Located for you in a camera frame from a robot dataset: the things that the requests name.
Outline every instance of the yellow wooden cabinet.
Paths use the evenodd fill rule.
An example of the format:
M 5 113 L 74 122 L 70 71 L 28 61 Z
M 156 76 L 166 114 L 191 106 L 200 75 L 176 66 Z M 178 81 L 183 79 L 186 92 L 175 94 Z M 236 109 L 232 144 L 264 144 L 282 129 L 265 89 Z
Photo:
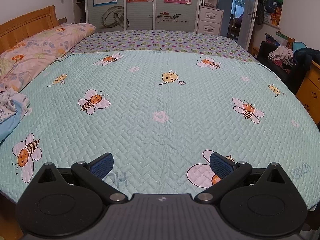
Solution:
M 297 99 L 303 104 L 313 121 L 320 122 L 320 65 L 312 61 L 297 94 Z

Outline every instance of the person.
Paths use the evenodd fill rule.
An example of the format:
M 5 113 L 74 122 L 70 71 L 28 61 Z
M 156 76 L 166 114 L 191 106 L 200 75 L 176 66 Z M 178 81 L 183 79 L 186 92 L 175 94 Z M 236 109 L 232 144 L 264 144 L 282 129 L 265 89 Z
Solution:
M 240 17 L 235 20 L 235 27 L 237 27 L 239 29 L 241 28 L 242 17 L 243 17 L 243 14 L 240 15 Z

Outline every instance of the circular black disc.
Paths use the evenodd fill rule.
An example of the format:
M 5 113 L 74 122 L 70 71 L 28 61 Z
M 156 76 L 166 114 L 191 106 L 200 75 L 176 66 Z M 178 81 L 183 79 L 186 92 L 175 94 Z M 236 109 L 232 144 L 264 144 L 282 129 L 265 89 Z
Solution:
M 28 233 L 57 237 L 79 233 L 95 223 L 103 205 L 100 197 L 83 187 L 42 187 L 30 191 L 16 206 L 16 218 Z
M 299 193 L 291 194 L 282 185 L 234 189 L 222 198 L 221 213 L 234 228 L 252 236 L 292 234 L 303 224 L 306 208 Z

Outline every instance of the black armchair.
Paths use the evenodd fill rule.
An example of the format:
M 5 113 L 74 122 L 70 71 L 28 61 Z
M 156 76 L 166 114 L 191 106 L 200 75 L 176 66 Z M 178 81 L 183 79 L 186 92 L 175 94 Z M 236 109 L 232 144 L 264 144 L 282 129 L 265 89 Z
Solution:
M 268 59 L 269 53 L 275 51 L 278 46 L 263 41 L 260 45 L 257 60 L 275 73 L 281 81 L 290 89 L 290 91 L 295 95 L 307 73 L 307 70 L 300 66 L 297 62 L 293 62 L 290 73 L 288 74 L 282 68 L 274 64 L 270 59 Z

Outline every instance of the floral pillow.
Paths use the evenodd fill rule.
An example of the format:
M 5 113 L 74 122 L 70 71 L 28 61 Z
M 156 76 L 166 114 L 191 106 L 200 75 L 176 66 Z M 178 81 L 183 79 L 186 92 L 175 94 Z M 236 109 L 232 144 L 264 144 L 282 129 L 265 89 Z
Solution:
M 20 92 L 55 59 L 95 31 L 91 24 L 67 24 L 27 38 L 0 55 L 0 91 Z

